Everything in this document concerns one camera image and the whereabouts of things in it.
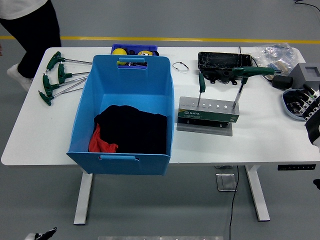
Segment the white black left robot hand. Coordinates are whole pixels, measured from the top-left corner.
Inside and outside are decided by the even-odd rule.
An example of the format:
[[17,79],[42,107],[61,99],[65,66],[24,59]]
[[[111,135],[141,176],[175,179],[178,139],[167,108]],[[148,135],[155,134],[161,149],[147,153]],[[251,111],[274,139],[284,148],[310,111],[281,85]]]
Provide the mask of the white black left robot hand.
[[49,240],[57,232],[57,227],[53,227],[45,233],[29,233],[25,240]]

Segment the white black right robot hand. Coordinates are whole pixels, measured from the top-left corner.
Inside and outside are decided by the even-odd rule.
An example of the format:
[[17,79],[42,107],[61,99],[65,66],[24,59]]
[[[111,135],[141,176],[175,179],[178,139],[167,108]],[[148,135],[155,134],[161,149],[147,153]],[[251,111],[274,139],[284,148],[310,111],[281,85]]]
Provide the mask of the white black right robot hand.
[[298,92],[302,94],[301,98],[297,99],[299,112],[305,120],[309,141],[320,148],[320,91],[315,91],[306,83],[303,88],[308,93],[302,90]]

